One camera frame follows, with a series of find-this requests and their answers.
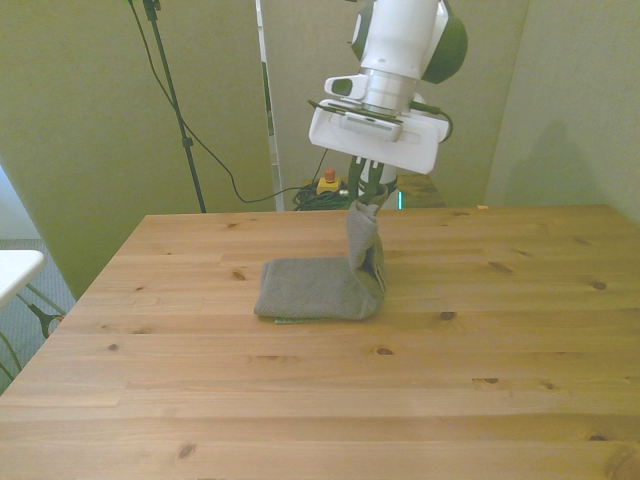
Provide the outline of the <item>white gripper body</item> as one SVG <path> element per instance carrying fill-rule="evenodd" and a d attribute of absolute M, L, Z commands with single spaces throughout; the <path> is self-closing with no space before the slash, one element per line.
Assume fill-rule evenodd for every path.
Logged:
<path fill-rule="evenodd" d="M 415 173 L 434 168 L 439 144 L 449 138 L 448 114 L 417 101 L 397 116 L 352 101 L 328 99 L 312 106 L 312 144 Z"/>

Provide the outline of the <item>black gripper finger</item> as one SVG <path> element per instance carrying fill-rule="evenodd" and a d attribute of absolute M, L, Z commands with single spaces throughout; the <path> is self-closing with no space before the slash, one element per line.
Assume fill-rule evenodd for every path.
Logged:
<path fill-rule="evenodd" d="M 348 173 L 348 200 L 355 201 L 359 197 L 359 181 L 365 167 L 365 160 L 359 156 L 353 156 Z"/>
<path fill-rule="evenodd" d="M 369 204 L 376 195 L 382 176 L 382 164 L 377 161 L 367 161 L 367 180 L 364 188 L 364 203 Z"/>

